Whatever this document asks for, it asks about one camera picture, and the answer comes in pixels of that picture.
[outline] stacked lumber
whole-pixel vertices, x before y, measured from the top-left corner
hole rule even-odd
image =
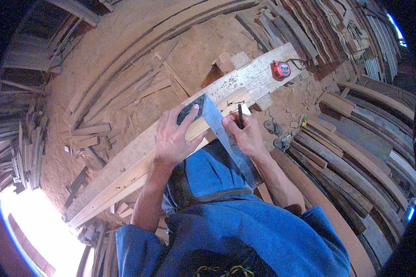
[[[33,98],[25,120],[20,122],[16,149],[17,171],[26,189],[40,186],[47,125],[44,99]]]

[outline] person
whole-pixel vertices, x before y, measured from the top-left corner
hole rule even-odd
[[[207,132],[186,140],[199,107],[177,125],[182,109],[159,119],[148,179],[131,224],[116,233],[120,276],[348,277],[344,245],[319,206],[305,210],[302,194],[267,152],[257,120],[244,115],[239,129],[235,113],[222,124],[284,208],[252,194],[218,140],[190,155]],[[155,235],[162,209],[168,246]]]

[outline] lumber pile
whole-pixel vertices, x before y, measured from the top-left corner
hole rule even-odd
[[[346,98],[323,97],[322,113],[308,118],[287,154],[333,203],[378,272],[416,197],[412,111],[381,92],[337,83],[349,88]]]

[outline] wood scrap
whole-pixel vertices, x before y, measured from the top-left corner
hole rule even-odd
[[[353,233],[347,222],[336,210],[333,204],[311,182],[311,180],[279,149],[271,151],[271,156],[285,172],[301,193],[308,199],[312,206],[320,206],[333,225],[336,234],[348,250],[350,263],[358,276],[374,276],[374,268],[360,241]]]
[[[106,132],[106,131],[111,131],[111,126],[109,123],[104,123],[104,124],[94,125],[94,126],[89,126],[89,127],[84,127],[84,128],[78,128],[72,131],[72,135],[73,136],[86,136],[86,135],[91,135],[91,134],[95,134],[98,132]]]

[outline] dirt floor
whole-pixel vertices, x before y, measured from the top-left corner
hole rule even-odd
[[[137,34],[138,25],[144,23],[145,18],[153,20],[154,7],[158,1],[139,3],[123,1],[116,6],[113,13],[101,17],[98,27],[90,30],[77,47],[63,62],[62,73],[55,76],[49,84],[51,96],[48,99],[47,111],[50,118],[48,136],[45,148],[45,156],[42,162],[42,175],[40,185],[43,192],[53,203],[55,208],[65,212],[63,204],[66,202],[69,186],[79,172],[86,165],[89,170],[89,181],[98,174],[98,163],[89,156],[82,157],[72,155],[64,151],[64,146],[72,146],[72,141],[61,135],[68,130],[62,116],[74,93],[86,90],[96,75],[109,63],[117,53],[121,52],[127,44],[132,42]],[[172,5],[174,1],[166,4],[160,2],[162,8]],[[234,18],[234,14],[219,15],[204,23],[195,25],[187,32],[159,45],[152,53],[144,56],[138,62],[124,71],[116,81],[125,78],[135,79],[150,68],[153,63],[154,52],[161,55],[167,52],[169,46],[177,40],[167,63],[176,74],[193,92],[199,91],[208,85],[205,80],[212,69],[212,64],[223,52],[239,53],[245,51],[250,58],[262,54],[257,48],[257,42],[248,31]],[[349,79],[354,75],[350,62],[333,67],[335,74],[341,78]],[[303,114],[310,115],[318,112],[316,99],[323,89],[331,92],[339,88],[333,82],[332,70],[309,69],[311,72],[304,74],[304,79],[291,85],[284,86],[271,94],[274,102],[269,108],[269,113],[276,122],[283,126],[284,136],[295,133],[298,128],[290,127],[292,122],[300,122]],[[97,153],[107,162],[122,150],[130,141],[142,131],[152,125],[163,113],[181,103],[187,96],[182,87],[172,79],[172,86],[157,91],[147,97],[138,99],[138,92],[151,83],[169,78],[166,70],[162,70],[151,81],[147,82],[138,91],[128,89],[108,105],[90,122],[84,126],[97,122],[111,124],[108,136],[112,143],[112,149],[103,150],[98,145]],[[267,149],[273,148],[272,141],[275,135],[269,134],[263,127],[265,120],[271,120],[268,111],[257,112],[253,110],[253,116],[259,120],[262,126]],[[137,193],[129,196],[125,202],[134,204]],[[114,226],[122,224],[119,217],[105,211],[100,218],[111,222]]]

